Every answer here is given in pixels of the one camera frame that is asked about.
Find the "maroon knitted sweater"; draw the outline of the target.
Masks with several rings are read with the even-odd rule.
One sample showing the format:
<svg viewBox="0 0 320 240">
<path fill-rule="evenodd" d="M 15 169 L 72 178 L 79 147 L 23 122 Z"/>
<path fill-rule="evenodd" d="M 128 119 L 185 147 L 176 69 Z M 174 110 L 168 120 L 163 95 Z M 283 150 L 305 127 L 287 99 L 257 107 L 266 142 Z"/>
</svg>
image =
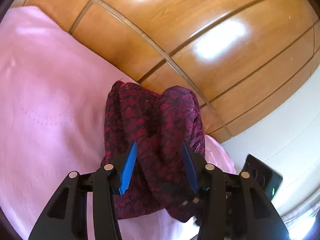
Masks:
<svg viewBox="0 0 320 240">
<path fill-rule="evenodd" d="M 205 153 L 204 130 L 196 95 L 174 86 L 162 94 L 135 83 L 117 81 L 111 88 L 105 113 L 103 164 L 137 144 L 137 160 L 129 189 L 114 197 L 119 219 L 166 210 L 186 222 L 194 216 L 191 189 L 181 146 L 187 142 L 198 154 Z"/>
</svg>

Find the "pink bedspread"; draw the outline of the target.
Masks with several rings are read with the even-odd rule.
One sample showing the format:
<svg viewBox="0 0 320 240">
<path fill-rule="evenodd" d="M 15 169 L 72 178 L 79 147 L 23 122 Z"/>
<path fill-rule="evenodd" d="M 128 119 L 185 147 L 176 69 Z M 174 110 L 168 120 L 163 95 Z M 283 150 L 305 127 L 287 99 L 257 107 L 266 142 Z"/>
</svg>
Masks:
<svg viewBox="0 0 320 240">
<path fill-rule="evenodd" d="M 1 210 L 22 239 L 69 172 L 95 172 L 105 157 L 108 94 L 128 76 L 63 31 L 37 7 L 10 9 L 1 22 Z M 219 143 L 204 134 L 206 161 L 234 173 Z M 195 215 L 166 210 L 118 219 L 123 239 L 192 239 Z M 95 239 L 87 194 L 87 239 Z"/>
</svg>

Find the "wooden panelled headboard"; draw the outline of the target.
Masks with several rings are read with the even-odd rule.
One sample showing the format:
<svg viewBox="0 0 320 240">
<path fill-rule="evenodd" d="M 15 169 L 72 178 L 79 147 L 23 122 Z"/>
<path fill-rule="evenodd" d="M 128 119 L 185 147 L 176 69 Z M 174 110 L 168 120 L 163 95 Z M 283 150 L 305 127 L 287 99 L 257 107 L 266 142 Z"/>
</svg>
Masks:
<svg viewBox="0 0 320 240">
<path fill-rule="evenodd" d="M 224 142 L 271 113 L 319 62 L 308 0 L 21 0 L 149 90 L 194 91 Z"/>
</svg>

